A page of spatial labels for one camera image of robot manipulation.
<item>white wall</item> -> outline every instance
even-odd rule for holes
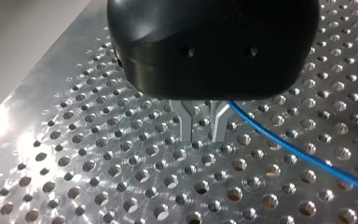
[[[0,104],[90,0],[0,0]]]

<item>metal surface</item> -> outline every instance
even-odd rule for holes
[[[104,4],[0,106],[0,223],[358,223],[358,189],[237,116],[212,144],[211,109],[194,102],[193,143],[181,143],[169,102],[132,89],[112,61]],[[297,84],[242,108],[358,175],[358,0],[321,11]]]

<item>blue cable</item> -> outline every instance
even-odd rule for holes
[[[259,133],[264,134],[269,140],[274,141],[276,144],[284,147],[290,153],[296,155],[300,159],[309,162],[310,164],[318,167],[319,169],[327,172],[330,175],[333,175],[341,180],[346,182],[352,183],[355,187],[358,188],[358,178],[354,175],[350,175],[334,166],[328,165],[325,161],[322,161],[316,157],[311,156],[310,154],[304,152],[303,150],[299,149],[298,147],[293,146],[292,144],[284,141],[275,133],[267,130],[264,128],[260,123],[252,119],[249,115],[243,112],[239,106],[237,106],[232,101],[227,101],[229,106],[248,124],[250,124],[253,128],[255,128]]]

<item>perforated metal plate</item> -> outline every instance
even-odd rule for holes
[[[0,223],[358,223],[358,189],[239,117],[212,144],[210,102],[194,102],[195,142],[181,143],[169,103],[114,61],[104,5],[91,2],[0,106]],[[358,0],[321,11],[297,84],[241,107],[358,175]]]

